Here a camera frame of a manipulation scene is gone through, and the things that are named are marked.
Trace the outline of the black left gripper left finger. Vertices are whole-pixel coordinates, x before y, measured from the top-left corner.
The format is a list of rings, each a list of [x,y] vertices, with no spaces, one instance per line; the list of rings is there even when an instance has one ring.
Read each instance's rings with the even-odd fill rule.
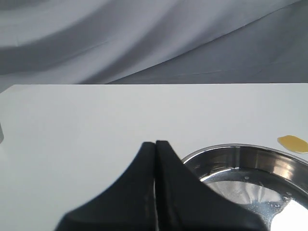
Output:
[[[155,144],[144,142],[125,172],[104,192],[66,213],[58,231],[154,231]]]

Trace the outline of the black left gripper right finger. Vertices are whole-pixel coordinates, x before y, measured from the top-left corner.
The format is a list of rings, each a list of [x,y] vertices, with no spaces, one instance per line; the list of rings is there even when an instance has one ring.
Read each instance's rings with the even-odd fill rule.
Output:
[[[155,200],[161,231],[266,231],[259,215],[223,198],[181,162],[167,141],[155,144]]]

